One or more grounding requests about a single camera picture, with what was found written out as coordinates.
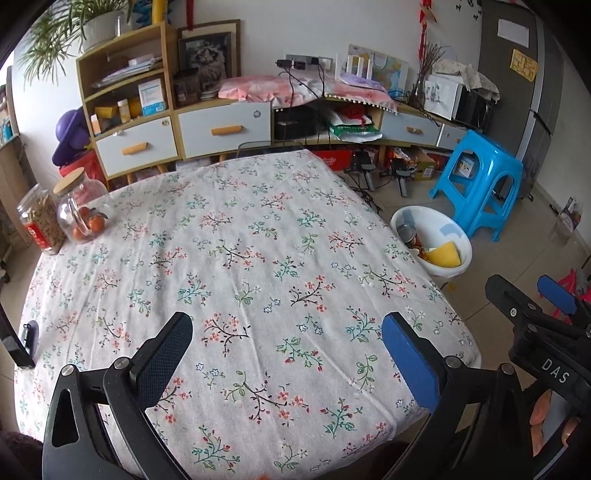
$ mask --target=refrigerator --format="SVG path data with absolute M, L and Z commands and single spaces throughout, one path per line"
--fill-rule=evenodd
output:
M 533 82 L 509 68 L 514 48 L 538 62 Z M 560 108 L 563 59 L 556 39 L 529 9 L 482 0 L 478 70 L 496 84 L 501 94 L 484 133 L 523 162 L 519 198 L 531 199 Z M 496 193 L 506 197 L 509 185 L 500 182 Z

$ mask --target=glass jar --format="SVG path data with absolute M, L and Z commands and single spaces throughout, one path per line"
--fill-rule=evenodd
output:
M 89 179 L 83 167 L 62 178 L 53 193 L 61 197 L 57 221 L 75 244 L 94 240 L 113 223 L 109 192 L 99 180 Z
M 41 185 L 35 185 L 18 204 L 17 211 L 21 223 L 41 251 L 57 255 L 66 236 L 57 223 L 56 204 L 49 192 Z

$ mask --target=pink cloth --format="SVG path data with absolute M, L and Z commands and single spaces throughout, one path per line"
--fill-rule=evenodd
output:
M 280 77 L 250 76 L 224 80 L 218 96 L 247 102 L 271 102 L 271 107 L 274 109 L 287 108 L 290 103 L 291 106 L 304 105 L 322 97 L 322 81 L 319 77 L 315 77 L 310 72 L 306 74 L 292 72 L 292 75 L 297 78 L 297 80 L 291 79 L 291 85 L 294 88 L 293 102 L 291 102 L 290 78 L 286 74 Z M 337 82 L 328 75 L 325 80 L 324 95 L 366 103 L 390 112 L 396 112 L 398 105 L 385 92 L 352 87 L 343 82 Z

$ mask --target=cat picture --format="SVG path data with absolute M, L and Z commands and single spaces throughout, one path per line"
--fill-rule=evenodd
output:
M 199 69 L 201 90 L 206 92 L 232 76 L 231 34 L 211 34 L 181 40 L 182 69 Z

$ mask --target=drawer handle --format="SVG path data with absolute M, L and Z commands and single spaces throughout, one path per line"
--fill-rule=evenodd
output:
M 421 130 L 420 128 L 414 128 L 414 127 L 407 127 L 407 132 L 410 134 L 415 134 L 415 135 L 422 135 L 423 134 L 423 130 Z
M 232 135 L 238 134 L 244 127 L 242 125 L 233 125 L 232 127 L 220 127 L 212 128 L 212 135 L 217 137 L 218 135 Z
M 132 145 L 131 147 L 126 147 L 121 150 L 122 155 L 133 155 L 135 153 L 143 152 L 147 150 L 148 142 L 138 143 L 137 145 Z

